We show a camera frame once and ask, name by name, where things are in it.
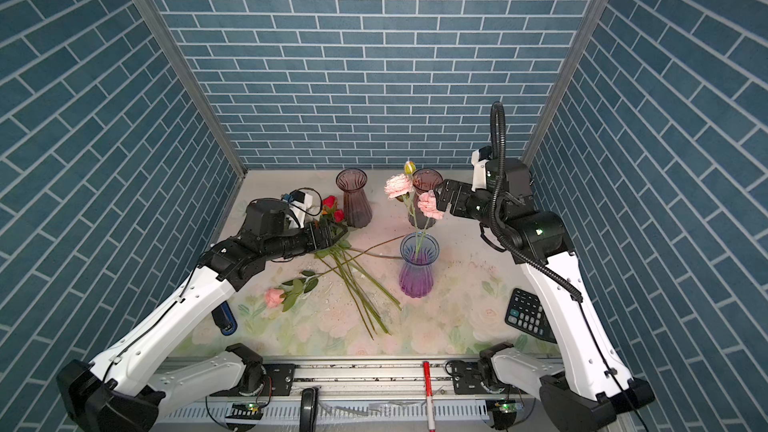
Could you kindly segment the red rose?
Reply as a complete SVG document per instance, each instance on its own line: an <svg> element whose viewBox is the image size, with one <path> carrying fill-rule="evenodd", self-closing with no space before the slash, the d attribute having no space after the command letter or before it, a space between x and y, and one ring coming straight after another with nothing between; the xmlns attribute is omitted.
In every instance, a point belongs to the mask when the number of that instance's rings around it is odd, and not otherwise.
<svg viewBox="0 0 768 432"><path fill-rule="evenodd" d="M335 209L337 207L337 198L333 195L329 195L322 200L322 206L323 209L327 211Z"/></svg>

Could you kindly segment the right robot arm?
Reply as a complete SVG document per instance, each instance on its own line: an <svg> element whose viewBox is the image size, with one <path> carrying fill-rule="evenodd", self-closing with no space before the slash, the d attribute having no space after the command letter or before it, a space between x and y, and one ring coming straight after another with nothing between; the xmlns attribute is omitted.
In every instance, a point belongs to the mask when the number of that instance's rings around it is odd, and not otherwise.
<svg viewBox="0 0 768 432"><path fill-rule="evenodd" d="M481 361L494 384L528 392L560 431L598 431L654 402L651 385L632 374L607 337L556 213L536 210L530 196L455 180L435 195L438 210L478 221L494 236L491 247L521 266L561 353L563 366L555 371L513 346L488 349Z"/></svg>

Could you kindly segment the pink carnation spray stem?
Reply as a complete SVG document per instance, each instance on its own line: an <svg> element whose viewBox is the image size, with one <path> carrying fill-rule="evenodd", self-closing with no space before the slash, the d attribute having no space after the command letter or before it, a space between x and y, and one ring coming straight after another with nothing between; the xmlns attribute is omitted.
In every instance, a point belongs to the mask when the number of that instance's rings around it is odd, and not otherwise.
<svg viewBox="0 0 768 432"><path fill-rule="evenodd" d="M419 169L416 167L416 165L412 161L408 161L403 167L403 172L390 177L384 186L385 194L390 200L396 200L405 206L408 220L409 215L414 211L412 202L412 194L414 191L412 176L417 170ZM444 213L436 209L434 189L424 193L420 197L418 207L421 209L425 216L438 221L443 218ZM417 229L414 225L412 226L414 227L415 232L426 232L427 230Z"/></svg>

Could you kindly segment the purple blue gradient vase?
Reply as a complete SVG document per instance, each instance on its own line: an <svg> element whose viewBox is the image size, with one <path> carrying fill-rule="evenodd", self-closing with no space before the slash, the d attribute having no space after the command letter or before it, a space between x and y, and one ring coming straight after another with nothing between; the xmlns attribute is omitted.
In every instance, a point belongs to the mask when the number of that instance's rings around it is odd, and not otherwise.
<svg viewBox="0 0 768 432"><path fill-rule="evenodd" d="M398 281L406 296L423 298L431 292L434 286L433 267L439 254L439 243L426 232L414 232L402 240L400 255L403 265Z"/></svg>

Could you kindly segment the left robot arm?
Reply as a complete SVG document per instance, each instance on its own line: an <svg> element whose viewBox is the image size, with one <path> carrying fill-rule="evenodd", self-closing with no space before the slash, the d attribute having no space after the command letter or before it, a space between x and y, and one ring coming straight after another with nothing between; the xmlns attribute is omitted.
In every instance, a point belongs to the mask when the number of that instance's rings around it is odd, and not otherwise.
<svg viewBox="0 0 768 432"><path fill-rule="evenodd" d="M237 343L165 374L158 369L181 341L266 265L337 244L344 225L302 223L274 198L251 202L240 230L203 253L188 279L114 345L73 360L56 383L68 417L84 431L148 431L172 412L211 394L259 396L268 385L262 357Z"/></svg>

